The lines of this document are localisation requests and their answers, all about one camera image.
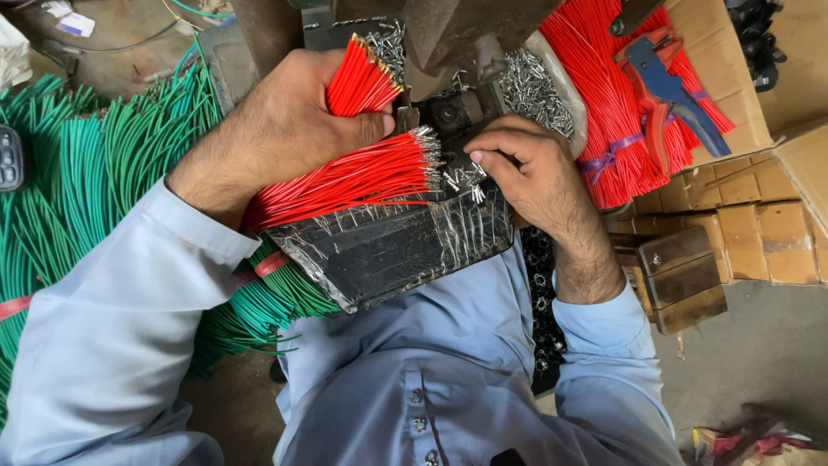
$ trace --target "shirt sleeve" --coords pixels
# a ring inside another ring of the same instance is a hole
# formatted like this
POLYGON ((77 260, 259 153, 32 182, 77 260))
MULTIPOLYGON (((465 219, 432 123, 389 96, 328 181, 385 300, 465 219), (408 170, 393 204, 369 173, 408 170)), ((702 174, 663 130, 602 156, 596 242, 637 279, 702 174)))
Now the shirt sleeve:
POLYGON ((555 299, 552 309, 569 351, 555 389, 558 415, 636 464, 681 464, 650 324, 630 284, 606 303, 555 299))
POLYGON ((176 397, 202 309, 229 299, 256 247, 159 181, 31 301, 0 463, 222 464, 176 397))

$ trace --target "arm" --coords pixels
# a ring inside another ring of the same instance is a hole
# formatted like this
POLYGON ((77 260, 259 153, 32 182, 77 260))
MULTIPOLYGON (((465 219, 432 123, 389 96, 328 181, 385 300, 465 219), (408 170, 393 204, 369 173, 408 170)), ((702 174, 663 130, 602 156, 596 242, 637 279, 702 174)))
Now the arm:
POLYGON ((509 115, 465 150, 515 210, 555 240, 552 308, 569 347, 556 386, 558 415, 620 456, 675 461, 649 323, 566 147, 558 133, 509 115))
POLYGON ((118 227, 36 294, 0 436, 3 464, 221 464, 176 402, 201 309, 226 302, 258 241, 237 232, 261 187, 390 133, 327 113, 342 52, 291 53, 118 227))

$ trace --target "light blue shirt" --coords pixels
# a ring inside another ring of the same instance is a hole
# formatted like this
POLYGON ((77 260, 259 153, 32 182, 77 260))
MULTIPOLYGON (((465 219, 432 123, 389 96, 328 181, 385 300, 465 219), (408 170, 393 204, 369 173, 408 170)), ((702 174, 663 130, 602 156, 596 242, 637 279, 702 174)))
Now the light blue shirt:
MULTIPOLYGON (((0 464, 218 465, 176 399, 201 309, 227 301, 258 242, 158 182, 115 231, 37 293, 20 341, 0 464)), ((553 302, 570 352, 558 415, 532 398, 532 315, 509 251, 354 317, 294 322, 275 464, 682 464, 650 327, 629 285, 553 302)))

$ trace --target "red strap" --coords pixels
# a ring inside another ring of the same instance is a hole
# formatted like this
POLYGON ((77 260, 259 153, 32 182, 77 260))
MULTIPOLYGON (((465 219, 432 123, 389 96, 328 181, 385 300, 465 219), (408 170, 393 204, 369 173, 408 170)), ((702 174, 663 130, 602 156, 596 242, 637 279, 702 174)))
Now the red strap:
POLYGON ((22 311, 23 309, 28 309, 32 296, 34 295, 30 294, 22 298, 11 299, 9 301, 6 301, 5 303, 0 303, 0 321, 10 318, 14 314, 22 311))
POLYGON ((256 274, 254 274, 250 270, 240 270, 239 272, 233 275, 238 279, 238 283, 236 283, 236 289, 242 288, 244 285, 258 279, 256 274))
POLYGON ((264 258, 262 262, 259 262, 259 265, 256 266, 256 275, 263 277, 267 274, 272 274, 279 267, 282 267, 290 261, 291 258, 288 257, 287 254, 278 250, 264 258))

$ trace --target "bundle of red wires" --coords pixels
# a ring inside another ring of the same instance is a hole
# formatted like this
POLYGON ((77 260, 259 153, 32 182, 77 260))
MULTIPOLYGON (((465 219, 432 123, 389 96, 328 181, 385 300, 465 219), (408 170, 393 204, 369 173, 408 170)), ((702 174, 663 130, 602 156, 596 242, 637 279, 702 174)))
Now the bundle of red wires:
MULTIPOLYGON (((333 115, 353 117, 382 110, 401 91, 393 73, 354 34, 325 98, 333 115)), ((262 189, 245 221, 260 231, 363 204, 426 204, 406 197, 439 189, 439 158, 439 141, 421 126, 262 189)))
MULTIPOLYGON (((633 85, 614 56, 643 33, 668 26, 670 19, 661 7, 633 34, 611 36, 607 29, 621 11, 619 0, 578 0, 558 7, 540 31, 557 54, 581 94, 587 109, 587 144, 579 162, 592 169, 581 174, 598 208, 620 206, 633 196, 667 184, 669 176, 652 162, 641 134, 644 109, 638 105, 633 85)), ((713 119, 721 133, 733 124, 706 96, 684 51, 679 51, 668 69, 679 75, 699 106, 713 119)), ((701 146, 699 139, 679 119, 664 130, 670 173, 680 172, 692 162, 690 151, 701 146)))

